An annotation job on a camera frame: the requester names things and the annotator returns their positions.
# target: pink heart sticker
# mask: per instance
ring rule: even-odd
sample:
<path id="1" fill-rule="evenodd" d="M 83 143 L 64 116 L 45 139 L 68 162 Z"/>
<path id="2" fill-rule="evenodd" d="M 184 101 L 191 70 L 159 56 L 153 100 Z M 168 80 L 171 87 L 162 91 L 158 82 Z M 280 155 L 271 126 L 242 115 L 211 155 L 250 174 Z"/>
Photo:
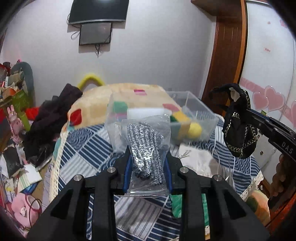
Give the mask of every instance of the pink heart sticker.
<path id="1" fill-rule="evenodd" d="M 277 93 L 272 86 L 266 86 L 264 96 L 268 98 L 268 111 L 279 110 L 285 105 L 286 98 L 282 93 Z"/>
<path id="2" fill-rule="evenodd" d="M 260 92 L 254 92 L 252 99 L 255 106 L 255 110 L 264 110 L 268 107 L 268 98 L 262 95 Z"/>
<path id="3" fill-rule="evenodd" d="M 291 105 L 291 116 L 294 129 L 296 129 L 296 100 Z"/>

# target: white wall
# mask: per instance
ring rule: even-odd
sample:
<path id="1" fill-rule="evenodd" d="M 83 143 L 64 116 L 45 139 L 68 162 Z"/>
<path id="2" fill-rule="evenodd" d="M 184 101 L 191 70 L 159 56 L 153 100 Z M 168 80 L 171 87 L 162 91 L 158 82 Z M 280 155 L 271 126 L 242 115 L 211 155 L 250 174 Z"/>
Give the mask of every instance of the white wall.
<path id="1" fill-rule="evenodd" d="M 190 0 L 130 0 L 126 23 L 114 24 L 111 44 L 79 46 L 67 26 L 72 0 L 36 0 L 10 23 L 0 61 L 28 62 L 36 104 L 77 85 L 87 73 L 107 84 L 158 84 L 202 94 L 212 55 L 215 18 Z"/>

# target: blue and white checkered blanket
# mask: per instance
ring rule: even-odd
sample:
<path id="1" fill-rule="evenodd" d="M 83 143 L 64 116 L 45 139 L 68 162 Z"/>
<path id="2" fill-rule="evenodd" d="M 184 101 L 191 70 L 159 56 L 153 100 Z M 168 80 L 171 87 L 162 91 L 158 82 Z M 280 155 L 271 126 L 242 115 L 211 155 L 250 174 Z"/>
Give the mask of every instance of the blue and white checkered blanket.
<path id="1" fill-rule="evenodd" d="M 260 176 L 261 171 L 253 157 L 239 159 L 231 155 L 223 141 L 222 126 L 221 120 L 208 142 L 192 143 L 192 145 L 208 150 L 215 148 L 213 156 L 217 158 L 218 153 L 221 164 L 226 167 L 230 165 L 236 192 L 242 195 L 254 185 L 254 180 Z M 112 166 L 120 156 L 113 153 L 104 125 L 69 132 L 60 148 L 62 154 L 59 161 L 58 192 L 74 175 L 81 174 L 84 177 L 97 175 Z M 176 147 L 171 147 L 171 152 L 176 153 Z M 179 235 L 180 223 L 172 215 L 168 196 L 155 199 L 115 196 L 114 202 L 118 240 L 170 240 Z M 93 196 L 89 201 L 88 239 L 91 239 L 92 210 Z"/>

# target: plastic bag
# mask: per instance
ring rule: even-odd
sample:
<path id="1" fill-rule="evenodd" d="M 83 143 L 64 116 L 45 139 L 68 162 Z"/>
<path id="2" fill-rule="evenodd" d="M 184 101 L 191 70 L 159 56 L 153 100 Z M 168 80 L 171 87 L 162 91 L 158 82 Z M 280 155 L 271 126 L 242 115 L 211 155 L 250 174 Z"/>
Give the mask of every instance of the plastic bag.
<path id="1" fill-rule="evenodd" d="M 170 117 L 156 115 L 122 120 L 122 145 L 129 146 L 132 174 L 127 195 L 167 195 L 163 163 L 170 144 Z"/>

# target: white lace trim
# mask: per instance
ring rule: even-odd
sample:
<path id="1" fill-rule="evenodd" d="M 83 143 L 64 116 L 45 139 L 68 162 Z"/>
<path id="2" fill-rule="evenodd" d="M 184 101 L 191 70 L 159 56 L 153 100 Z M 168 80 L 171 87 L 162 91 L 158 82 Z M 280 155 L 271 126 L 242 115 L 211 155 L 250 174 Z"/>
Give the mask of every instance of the white lace trim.
<path id="1" fill-rule="evenodd" d="M 240 195 L 242 200 L 246 201 L 252 192 L 256 189 L 259 183 L 264 179 L 262 172 L 260 171 L 257 176 L 252 180 L 246 190 Z"/>
<path id="2" fill-rule="evenodd" d="M 69 131 L 63 132 L 60 134 L 61 144 L 59 146 L 59 150 L 57 153 L 57 159 L 53 163 L 52 172 L 50 175 L 50 186 L 49 186 L 49 202 L 58 195 L 58 187 L 59 187 L 59 166 L 61 164 L 61 158 L 64 150 L 64 146 L 68 137 Z"/>

